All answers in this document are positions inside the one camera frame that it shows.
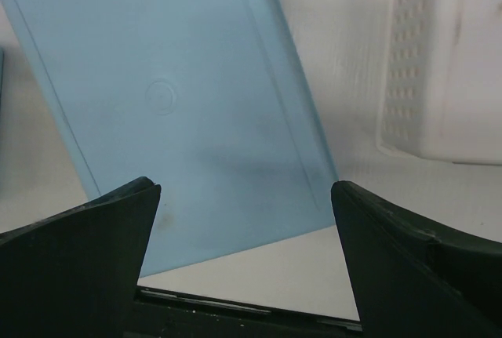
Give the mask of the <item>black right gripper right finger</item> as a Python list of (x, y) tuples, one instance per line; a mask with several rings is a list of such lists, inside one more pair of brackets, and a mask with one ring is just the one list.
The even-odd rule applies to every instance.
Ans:
[(350, 181), (332, 186), (331, 201), (364, 336), (500, 336), (499, 242)]

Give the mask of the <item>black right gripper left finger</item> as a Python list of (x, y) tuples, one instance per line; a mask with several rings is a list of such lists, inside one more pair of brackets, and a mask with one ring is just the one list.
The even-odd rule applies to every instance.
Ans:
[(1, 234), (3, 337), (120, 337), (161, 187), (137, 178)]

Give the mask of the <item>white perforated plastic basket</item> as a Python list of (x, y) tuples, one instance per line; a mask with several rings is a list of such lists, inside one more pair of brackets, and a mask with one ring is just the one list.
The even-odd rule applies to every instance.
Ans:
[(378, 147), (501, 163), (501, 0), (391, 0)]

